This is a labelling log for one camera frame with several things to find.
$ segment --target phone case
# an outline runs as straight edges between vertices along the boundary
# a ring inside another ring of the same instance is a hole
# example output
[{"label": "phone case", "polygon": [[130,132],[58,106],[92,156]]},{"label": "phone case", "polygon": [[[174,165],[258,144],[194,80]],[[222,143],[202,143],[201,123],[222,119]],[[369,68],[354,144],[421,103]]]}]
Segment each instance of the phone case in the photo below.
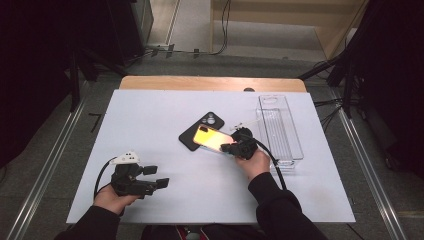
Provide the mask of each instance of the phone case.
[{"label": "phone case", "polygon": [[207,125],[209,127],[220,129],[224,126],[224,120],[218,117],[213,112],[206,113],[202,118],[195,122],[191,127],[185,130],[178,139],[188,148],[190,151],[195,151],[200,147],[199,144],[193,142],[193,137],[196,134],[197,128],[200,124]]}]

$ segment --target person's right hand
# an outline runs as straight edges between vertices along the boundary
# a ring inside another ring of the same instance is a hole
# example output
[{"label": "person's right hand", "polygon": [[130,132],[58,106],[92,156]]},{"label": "person's right hand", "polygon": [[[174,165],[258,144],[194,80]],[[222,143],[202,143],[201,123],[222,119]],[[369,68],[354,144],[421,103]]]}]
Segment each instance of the person's right hand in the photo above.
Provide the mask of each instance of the person's right hand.
[{"label": "person's right hand", "polygon": [[257,149],[249,159],[236,157],[237,164],[244,170],[249,181],[261,173],[269,172],[270,158],[262,150]]}]

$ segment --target forearm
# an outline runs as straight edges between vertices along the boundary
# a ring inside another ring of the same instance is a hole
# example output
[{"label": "forearm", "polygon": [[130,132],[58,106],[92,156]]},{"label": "forearm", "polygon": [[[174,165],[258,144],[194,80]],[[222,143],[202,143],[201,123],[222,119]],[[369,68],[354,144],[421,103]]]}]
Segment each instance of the forearm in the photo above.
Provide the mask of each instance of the forearm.
[{"label": "forearm", "polygon": [[249,190],[259,203],[258,223],[271,239],[326,239],[302,213],[294,194],[280,190],[270,173],[255,177]]},{"label": "forearm", "polygon": [[119,217],[104,208],[91,206],[71,229],[61,232],[55,240],[116,239]]}]

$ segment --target small black object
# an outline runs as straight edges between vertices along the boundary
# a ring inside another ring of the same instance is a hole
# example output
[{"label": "small black object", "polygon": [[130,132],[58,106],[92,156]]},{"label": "small black object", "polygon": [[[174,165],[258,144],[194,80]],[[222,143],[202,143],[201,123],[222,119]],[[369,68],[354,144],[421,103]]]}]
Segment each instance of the small black object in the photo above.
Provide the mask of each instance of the small black object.
[{"label": "small black object", "polygon": [[157,166],[141,167],[137,163],[116,165],[111,185],[118,196],[140,195],[139,199],[144,199],[145,195],[151,196],[157,189],[168,186],[169,178],[158,179],[156,182],[136,179],[142,173],[149,175],[156,171]]},{"label": "small black object", "polygon": [[222,144],[221,151],[249,160],[258,149],[252,131],[248,128],[238,129],[231,137],[236,143]]},{"label": "small black object", "polygon": [[219,130],[224,126],[224,120],[218,117],[213,112],[206,113],[202,118],[197,120],[191,127],[185,130],[178,139],[188,148],[190,151],[195,151],[200,147],[199,144],[193,142],[194,135],[196,134],[197,128],[200,124],[205,124],[209,127]]}]

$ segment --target white table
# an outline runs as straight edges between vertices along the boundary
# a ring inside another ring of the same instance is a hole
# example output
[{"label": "white table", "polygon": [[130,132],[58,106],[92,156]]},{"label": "white table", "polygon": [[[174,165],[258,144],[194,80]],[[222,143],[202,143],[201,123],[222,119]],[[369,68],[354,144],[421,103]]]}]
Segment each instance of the white table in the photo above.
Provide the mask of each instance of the white table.
[{"label": "white table", "polygon": [[[349,201],[308,93],[116,90],[78,187],[67,222],[75,223],[92,204],[97,175],[112,157],[132,149],[141,165],[158,173],[139,179],[170,178],[166,189],[126,208],[122,222],[143,224],[256,223],[257,203],[247,179],[233,159],[198,149],[189,151],[179,134],[213,111],[226,122],[221,128],[254,120],[259,95],[284,94],[297,128],[304,159],[283,173],[313,222],[354,222]],[[258,130],[252,126],[254,136]],[[109,166],[100,185],[110,181]]]}]

